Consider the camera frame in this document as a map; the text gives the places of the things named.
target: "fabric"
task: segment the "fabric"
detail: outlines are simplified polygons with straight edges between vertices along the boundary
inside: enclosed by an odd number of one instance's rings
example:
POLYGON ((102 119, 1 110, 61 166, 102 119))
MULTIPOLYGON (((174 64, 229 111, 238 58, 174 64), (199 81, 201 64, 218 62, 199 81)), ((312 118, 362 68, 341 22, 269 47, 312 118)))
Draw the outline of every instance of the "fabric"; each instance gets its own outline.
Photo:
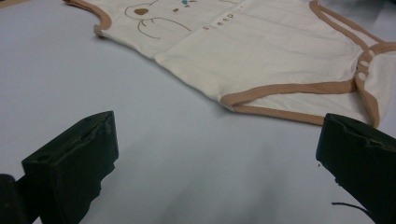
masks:
POLYGON ((65 0, 94 31, 136 49, 232 111, 321 125, 327 113, 377 127, 396 71, 386 42, 301 0, 65 0))

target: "tan piping trim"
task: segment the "tan piping trim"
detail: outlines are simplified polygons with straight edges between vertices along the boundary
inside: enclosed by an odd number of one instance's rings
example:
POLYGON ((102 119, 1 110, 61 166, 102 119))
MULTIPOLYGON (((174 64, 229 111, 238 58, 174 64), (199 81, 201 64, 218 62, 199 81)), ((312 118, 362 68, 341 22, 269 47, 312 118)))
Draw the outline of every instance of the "tan piping trim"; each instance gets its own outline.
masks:
MULTIPOLYGON (((346 28, 340 26, 339 24, 335 23, 334 21, 330 20, 329 17, 327 17, 322 10, 326 9, 325 7, 321 7, 319 5, 318 0, 312 1, 309 3, 309 7, 311 8, 311 10, 318 16, 318 18, 320 18, 321 20, 325 21, 326 23, 328 23, 334 30, 346 35, 348 38, 350 38, 353 42, 355 42, 355 44, 361 46, 362 49, 368 49, 369 47, 367 46, 366 43, 364 43, 364 41, 362 41, 360 38, 358 38, 355 34, 353 34, 352 32, 348 31, 346 28)), ((341 16, 337 16, 337 20, 341 21, 341 22, 347 22, 347 19, 341 17, 341 16)))
POLYGON ((0 1, 0 8, 5 8, 5 7, 10 7, 14 6, 20 3, 27 2, 29 0, 5 0, 5 1, 0 1))
POLYGON ((375 54, 382 54, 382 53, 387 53, 387 52, 391 52, 391 51, 396 51, 396 42, 385 42, 385 43, 372 45, 370 47, 370 49, 375 54))
POLYGON ((361 26, 359 26, 357 23, 355 23, 355 22, 353 22, 353 21, 350 21, 349 19, 347 19, 347 18, 341 16, 340 14, 337 14, 337 13, 335 13, 334 11, 331 11, 330 9, 328 9, 328 8, 326 8, 326 7, 323 7, 323 6, 321 6, 321 5, 319 5, 318 8, 319 8, 322 12, 324 12, 324 13, 326 13, 326 14, 332 16, 333 18, 337 19, 338 21, 342 22, 343 24, 349 26, 351 29, 353 29, 353 30, 355 30, 355 31, 359 31, 359 32, 361 32, 361 33, 363 33, 363 34, 369 36, 370 38, 372 38, 372 39, 375 40, 376 42, 378 42, 378 43, 385 42, 384 40, 380 39, 378 36, 375 36, 375 35, 371 34, 371 33, 368 32, 367 30, 365 30, 364 28, 362 28, 361 26))
POLYGON ((378 101, 375 99, 375 97, 372 94, 370 94, 368 91, 364 89, 364 82, 359 78, 359 76, 356 76, 355 82, 358 87, 359 93, 361 94, 361 99, 366 105, 367 113, 369 114, 372 120, 372 126, 377 128, 380 121, 379 111, 378 111, 378 101))
POLYGON ((233 111, 243 114, 253 114, 253 115, 264 115, 267 117, 277 118, 277 119, 289 119, 300 121, 304 123, 311 123, 315 125, 323 125, 324 117, 308 115, 303 113, 296 113, 285 110, 276 110, 270 108, 256 107, 250 105, 235 105, 233 111))
POLYGON ((280 93, 340 94, 352 92, 354 90, 356 90, 356 86, 353 79, 344 82, 323 82, 314 84, 276 84, 227 94, 223 96, 220 101, 225 105, 233 106, 280 93))
POLYGON ((243 105, 243 103, 253 101, 268 95, 279 93, 316 93, 316 94, 340 94, 356 90, 353 79, 344 82, 324 82, 314 84, 278 84, 253 88, 249 91, 227 94, 220 99, 220 102, 233 111, 239 113, 264 115, 279 119, 291 119, 316 125, 323 124, 323 117, 297 113, 292 111, 277 110, 265 107, 243 105))
POLYGON ((100 24, 94 26, 94 31, 97 35, 102 35, 103 30, 107 30, 111 26, 111 18, 99 7, 94 6, 90 3, 84 2, 83 0, 64 0, 67 5, 80 7, 94 13, 100 19, 100 24))

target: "printed cartoon bear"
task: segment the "printed cartoon bear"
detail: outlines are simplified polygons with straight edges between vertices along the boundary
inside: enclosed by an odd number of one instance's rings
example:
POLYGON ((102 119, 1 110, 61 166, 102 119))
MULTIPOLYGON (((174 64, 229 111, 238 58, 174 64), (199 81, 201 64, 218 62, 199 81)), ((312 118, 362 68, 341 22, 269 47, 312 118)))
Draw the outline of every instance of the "printed cartoon bear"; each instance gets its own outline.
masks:
POLYGON ((210 10, 232 7, 241 0, 156 0, 127 7, 125 15, 138 21, 137 30, 149 38, 162 39, 171 36, 185 36, 201 20, 198 16, 210 10), (198 7, 208 4, 209 7, 198 7))

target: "table surface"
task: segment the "table surface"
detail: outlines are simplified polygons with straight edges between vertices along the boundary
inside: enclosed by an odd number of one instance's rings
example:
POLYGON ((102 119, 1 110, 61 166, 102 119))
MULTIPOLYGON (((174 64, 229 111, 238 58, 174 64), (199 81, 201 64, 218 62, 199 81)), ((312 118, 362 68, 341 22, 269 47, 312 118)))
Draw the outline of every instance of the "table surface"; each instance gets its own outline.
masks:
MULTIPOLYGON (((396 5, 322 1, 396 41, 396 5)), ((315 159, 320 127, 232 113, 60 0, 0 9, 0 172, 113 110, 120 158, 81 223, 373 223, 315 159)), ((396 89, 379 130, 396 136, 396 89)))

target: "baby onesie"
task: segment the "baby onesie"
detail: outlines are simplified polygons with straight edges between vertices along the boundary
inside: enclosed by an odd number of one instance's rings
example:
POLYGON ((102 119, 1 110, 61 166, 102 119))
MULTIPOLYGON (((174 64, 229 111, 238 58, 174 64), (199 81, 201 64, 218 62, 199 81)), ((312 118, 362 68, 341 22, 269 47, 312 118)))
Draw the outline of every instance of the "baby onesie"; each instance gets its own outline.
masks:
POLYGON ((136 49, 232 111, 375 127, 396 73, 386 42, 318 0, 65 0, 94 31, 136 49))

